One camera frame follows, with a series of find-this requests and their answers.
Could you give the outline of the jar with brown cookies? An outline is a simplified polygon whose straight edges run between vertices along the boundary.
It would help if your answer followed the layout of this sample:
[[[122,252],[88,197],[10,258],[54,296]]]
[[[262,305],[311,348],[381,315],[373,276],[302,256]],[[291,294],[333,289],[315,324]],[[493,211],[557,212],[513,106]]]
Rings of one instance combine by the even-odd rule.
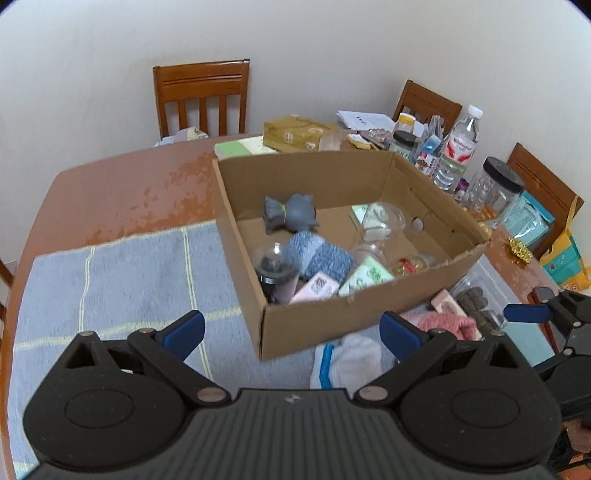
[[[496,291],[477,273],[469,273],[451,290],[454,300],[473,318],[482,335],[502,330],[506,319]]]

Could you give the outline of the white blue striped sock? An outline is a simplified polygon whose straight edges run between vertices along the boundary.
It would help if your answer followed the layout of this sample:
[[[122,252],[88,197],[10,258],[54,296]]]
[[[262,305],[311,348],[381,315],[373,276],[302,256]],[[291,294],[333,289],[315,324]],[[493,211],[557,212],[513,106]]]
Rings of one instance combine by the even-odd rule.
[[[349,397],[353,397],[356,391],[382,374],[380,344],[369,337],[353,333],[315,347],[310,388],[343,389]]]

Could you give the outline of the clear plastic cup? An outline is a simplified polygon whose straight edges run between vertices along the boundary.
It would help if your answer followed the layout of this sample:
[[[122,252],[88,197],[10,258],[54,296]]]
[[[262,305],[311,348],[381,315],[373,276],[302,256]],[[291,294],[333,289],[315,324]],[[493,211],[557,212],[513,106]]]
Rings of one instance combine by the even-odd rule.
[[[363,213],[362,237],[365,242],[388,240],[394,233],[403,231],[406,219],[403,211],[393,204],[374,202]]]

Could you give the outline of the clear water bottle red label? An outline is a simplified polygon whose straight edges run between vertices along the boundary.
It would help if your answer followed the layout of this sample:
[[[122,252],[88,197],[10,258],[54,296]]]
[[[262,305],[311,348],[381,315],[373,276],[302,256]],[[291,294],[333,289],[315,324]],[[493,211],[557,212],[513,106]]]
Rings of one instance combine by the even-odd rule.
[[[482,116],[479,107],[470,105],[467,116],[451,129],[432,175],[435,185],[444,192],[453,193],[465,173],[477,147]]]

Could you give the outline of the wooden chair right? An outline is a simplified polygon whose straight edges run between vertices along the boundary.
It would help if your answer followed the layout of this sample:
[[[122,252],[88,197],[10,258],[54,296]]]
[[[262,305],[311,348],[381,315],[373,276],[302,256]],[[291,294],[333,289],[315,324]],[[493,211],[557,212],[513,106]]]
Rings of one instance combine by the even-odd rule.
[[[554,217],[548,233],[533,250],[534,257],[540,259],[566,228],[573,201],[577,201],[574,214],[579,212],[585,201],[521,143],[515,145],[508,165],[525,182],[525,190]]]

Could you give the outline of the yellow brown tissue box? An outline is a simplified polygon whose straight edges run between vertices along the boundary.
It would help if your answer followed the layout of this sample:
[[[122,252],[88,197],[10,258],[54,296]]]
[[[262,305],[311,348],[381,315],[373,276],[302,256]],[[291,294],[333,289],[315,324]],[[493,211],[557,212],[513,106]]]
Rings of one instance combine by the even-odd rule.
[[[280,153],[318,151],[322,140],[338,132],[338,126],[288,115],[264,123],[263,145]]]

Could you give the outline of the crumpled cloth on chair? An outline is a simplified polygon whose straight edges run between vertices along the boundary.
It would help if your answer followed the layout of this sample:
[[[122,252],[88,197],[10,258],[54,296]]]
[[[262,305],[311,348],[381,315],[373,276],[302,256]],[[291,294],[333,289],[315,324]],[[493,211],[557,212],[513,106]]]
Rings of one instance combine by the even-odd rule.
[[[197,127],[188,127],[178,131],[174,135],[162,137],[155,147],[166,146],[174,143],[181,143],[186,141],[194,141],[208,138],[208,134],[198,129]]]

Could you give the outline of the yellow green paper bag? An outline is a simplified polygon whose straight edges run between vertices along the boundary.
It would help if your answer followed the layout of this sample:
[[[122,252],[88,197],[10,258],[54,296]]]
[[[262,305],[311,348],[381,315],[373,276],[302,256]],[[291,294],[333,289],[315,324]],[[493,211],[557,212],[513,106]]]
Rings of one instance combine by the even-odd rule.
[[[583,292],[590,288],[590,266],[585,264],[570,231],[578,200],[578,196],[573,199],[565,228],[541,257],[540,264],[560,288]]]

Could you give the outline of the clear jar black lid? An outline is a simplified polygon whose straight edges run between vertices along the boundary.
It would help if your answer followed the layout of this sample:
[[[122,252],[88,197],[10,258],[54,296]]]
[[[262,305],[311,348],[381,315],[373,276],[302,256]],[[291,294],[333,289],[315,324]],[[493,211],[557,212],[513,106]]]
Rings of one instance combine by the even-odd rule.
[[[523,179],[511,166],[489,156],[482,170],[473,177],[461,205],[478,222],[495,228],[524,186]]]

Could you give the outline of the wooden chair far left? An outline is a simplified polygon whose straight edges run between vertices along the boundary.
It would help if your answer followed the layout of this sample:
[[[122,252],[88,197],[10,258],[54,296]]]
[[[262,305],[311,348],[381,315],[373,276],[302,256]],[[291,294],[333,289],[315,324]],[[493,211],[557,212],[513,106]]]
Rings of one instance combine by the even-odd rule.
[[[166,105],[175,104],[180,130],[188,127],[186,103],[198,103],[198,128],[209,133],[207,101],[218,101],[218,134],[228,135],[228,97],[239,98],[238,133],[246,129],[250,60],[200,62],[152,68],[158,127],[169,135]]]

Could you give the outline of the pink white carton box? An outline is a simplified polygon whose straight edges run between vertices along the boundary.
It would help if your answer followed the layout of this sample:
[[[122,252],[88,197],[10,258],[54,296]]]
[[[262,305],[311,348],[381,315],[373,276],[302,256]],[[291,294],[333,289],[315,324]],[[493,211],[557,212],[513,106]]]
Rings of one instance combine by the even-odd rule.
[[[446,289],[441,290],[432,300],[431,306],[440,314],[454,314],[467,317],[467,313]]]

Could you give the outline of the green white book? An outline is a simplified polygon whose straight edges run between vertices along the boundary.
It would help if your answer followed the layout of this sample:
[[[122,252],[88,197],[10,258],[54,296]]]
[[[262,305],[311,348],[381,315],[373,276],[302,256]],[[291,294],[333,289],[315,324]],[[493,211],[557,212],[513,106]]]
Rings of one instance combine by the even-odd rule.
[[[228,158],[276,154],[276,150],[263,144],[263,136],[242,138],[214,145],[214,154],[218,160]]]

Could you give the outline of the teal plastic package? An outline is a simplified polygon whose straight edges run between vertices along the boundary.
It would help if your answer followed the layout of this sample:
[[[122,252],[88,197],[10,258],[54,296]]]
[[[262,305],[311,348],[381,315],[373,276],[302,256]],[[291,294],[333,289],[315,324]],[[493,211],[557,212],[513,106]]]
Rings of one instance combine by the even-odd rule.
[[[549,233],[555,217],[529,192],[523,191],[502,216],[509,234],[530,250]]]

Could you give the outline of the wooden chair far middle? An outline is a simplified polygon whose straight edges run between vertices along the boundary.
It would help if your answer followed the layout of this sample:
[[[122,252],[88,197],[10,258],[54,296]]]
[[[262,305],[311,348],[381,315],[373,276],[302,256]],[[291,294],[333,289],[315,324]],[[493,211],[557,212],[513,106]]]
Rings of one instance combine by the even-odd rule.
[[[417,120],[429,122],[434,115],[444,120],[444,133],[448,134],[462,112],[460,103],[422,86],[409,79],[406,81],[397,106],[394,108],[393,119],[397,120],[403,112],[408,112]]]

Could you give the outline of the small jar dark lid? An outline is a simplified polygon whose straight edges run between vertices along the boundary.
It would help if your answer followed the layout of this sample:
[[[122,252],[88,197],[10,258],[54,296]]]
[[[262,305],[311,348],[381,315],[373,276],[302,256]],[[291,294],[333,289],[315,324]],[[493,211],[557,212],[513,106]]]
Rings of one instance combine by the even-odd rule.
[[[389,150],[399,154],[407,160],[411,160],[416,141],[417,137],[413,133],[404,130],[396,130],[393,132],[389,144]]]

